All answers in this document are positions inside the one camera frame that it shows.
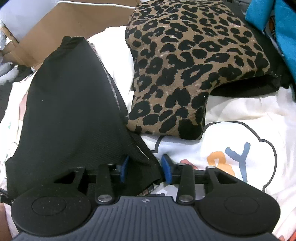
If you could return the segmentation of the black garment pile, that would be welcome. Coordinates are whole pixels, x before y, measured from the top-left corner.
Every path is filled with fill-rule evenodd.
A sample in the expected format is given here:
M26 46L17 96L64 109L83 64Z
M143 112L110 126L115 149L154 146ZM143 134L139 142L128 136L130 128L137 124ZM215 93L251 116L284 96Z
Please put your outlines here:
M15 78L14 82L20 82L26 77L30 76L33 71L31 68L24 66L24 65L18 65L19 74ZM8 106L9 96L13 87L13 83L7 82L5 85L1 86L1 113L0 113L0 119L2 121L6 108Z

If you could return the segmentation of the leopard print cushion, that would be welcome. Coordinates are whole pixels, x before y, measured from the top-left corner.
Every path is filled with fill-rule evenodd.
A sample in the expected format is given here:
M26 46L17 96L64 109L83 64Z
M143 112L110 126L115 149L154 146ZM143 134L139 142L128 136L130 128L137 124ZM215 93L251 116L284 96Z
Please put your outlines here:
M134 63L132 132L200 139L207 99L222 84L240 90L279 70L224 1L146 1L125 31Z

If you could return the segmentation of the brown cardboard sheet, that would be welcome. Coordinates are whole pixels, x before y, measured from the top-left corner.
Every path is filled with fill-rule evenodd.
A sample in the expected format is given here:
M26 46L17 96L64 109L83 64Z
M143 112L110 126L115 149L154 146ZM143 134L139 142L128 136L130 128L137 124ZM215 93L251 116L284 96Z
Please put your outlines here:
M4 61L36 67L54 50L63 37L89 38L108 27L128 22L138 1L61 1L22 40L8 44Z

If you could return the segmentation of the teal patterned cloth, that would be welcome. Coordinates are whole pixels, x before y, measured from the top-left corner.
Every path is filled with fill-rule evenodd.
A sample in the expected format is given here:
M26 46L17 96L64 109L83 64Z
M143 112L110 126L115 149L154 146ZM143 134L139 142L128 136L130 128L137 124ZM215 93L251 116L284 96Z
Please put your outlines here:
M245 20L271 38L295 78L295 1L251 1Z

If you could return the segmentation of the black shorts with bear print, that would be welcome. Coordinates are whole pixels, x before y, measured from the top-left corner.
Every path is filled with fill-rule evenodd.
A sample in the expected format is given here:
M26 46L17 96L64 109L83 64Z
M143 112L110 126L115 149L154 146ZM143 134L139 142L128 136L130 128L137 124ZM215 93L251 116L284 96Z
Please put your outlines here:
M163 179L140 136L125 125L125 103L95 51L82 37L64 37L29 88L20 142L6 162L8 193L18 197L83 167L125 165L125 195Z

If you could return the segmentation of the grey neck pillow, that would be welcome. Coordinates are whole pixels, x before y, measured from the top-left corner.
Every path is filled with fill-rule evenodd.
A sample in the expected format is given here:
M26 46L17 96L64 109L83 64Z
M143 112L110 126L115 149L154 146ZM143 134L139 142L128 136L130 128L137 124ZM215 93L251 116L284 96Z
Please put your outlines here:
M14 65L12 62L4 63L1 65L0 74L1 86L5 85L7 82L13 83L13 81L19 74L18 65Z

